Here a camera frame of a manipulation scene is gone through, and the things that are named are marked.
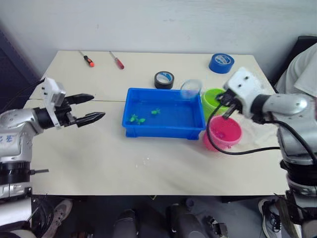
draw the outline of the screwdriver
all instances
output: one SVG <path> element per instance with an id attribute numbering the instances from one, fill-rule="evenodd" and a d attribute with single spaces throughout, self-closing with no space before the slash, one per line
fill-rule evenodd
<path id="1" fill-rule="evenodd" d="M 88 56 L 86 56 L 82 51 L 79 51 L 79 52 L 83 55 L 84 60 L 87 61 L 90 67 L 95 66 L 94 62 Z"/>
<path id="2" fill-rule="evenodd" d="M 114 59 L 114 62 L 117 64 L 117 66 L 120 68 L 120 69 L 124 69 L 124 65 L 123 63 L 116 57 L 114 56 L 114 54 L 109 51 L 110 55 L 112 56 L 112 58 Z"/>

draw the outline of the white shirt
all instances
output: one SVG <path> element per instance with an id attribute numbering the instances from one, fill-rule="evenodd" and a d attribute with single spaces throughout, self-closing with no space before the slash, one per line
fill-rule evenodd
<path id="1" fill-rule="evenodd" d="M 276 84 L 279 93 L 317 97 L 317 43 L 298 54 Z"/>

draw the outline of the shoe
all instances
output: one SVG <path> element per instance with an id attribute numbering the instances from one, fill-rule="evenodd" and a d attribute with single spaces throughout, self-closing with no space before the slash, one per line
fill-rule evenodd
<path id="1" fill-rule="evenodd" d="M 259 202 L 259 211 L 262 215 L 262 229 L 266 238 L 281 238 L 281 220 L 279 215 L 270 210 L 275 200 L 262 199 Z"/>
<path id="2" fill-rule="evenodd" d="M 73 203 L 70 200 L 63 200 L 55 207 L 52 224 L 42 238 L 53 238 L 55 236 L 57 228 L 61 225 L 61 222 L 68 217 L 72 206 Z"/>

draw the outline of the small green figurine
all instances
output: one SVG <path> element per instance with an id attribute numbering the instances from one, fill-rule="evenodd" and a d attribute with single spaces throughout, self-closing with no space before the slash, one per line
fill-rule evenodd
<path id="1" fill-rule="evenodd" d="M 138 125 L 140 125 L 141 123 L 145 122 L 145 118 L 141 118 L 141 119 L 137 120 L 137 122 L 138 122 Z"/>
<path id="2" fill-rule="evenodd" d="M 130 118 L 130 122 L 134 122 L 135 120 L 138 120 L 138 116 L 137 115 L 135 115 L 135 114 L 133 114 L 132 116 L 131 116 L 131 118 Z"/>
<path id="3" fill-rule="evenodd" d="M 160 114 L 160 109 L 157 108 L 156 110 L 151 111 L 151 114 L 152 114 L 152 115 Z"/>

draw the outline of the pink plastic container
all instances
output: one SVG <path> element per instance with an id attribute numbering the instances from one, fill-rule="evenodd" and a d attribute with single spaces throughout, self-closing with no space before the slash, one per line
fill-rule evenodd
<path id="1" fill-rule="evenodd" d="M 231 148 L 231 146 L 239 143 L 242 137 L 240 125 L 234 119 L 228 118 L 225 120 L 222 116 L 215 116 L 211 119 L 209 130 L 212 141 L 222 150 Z M 207 132 L 203 136 L 203 142 L 207 149 L 218 151 L 209 142 Z"/>

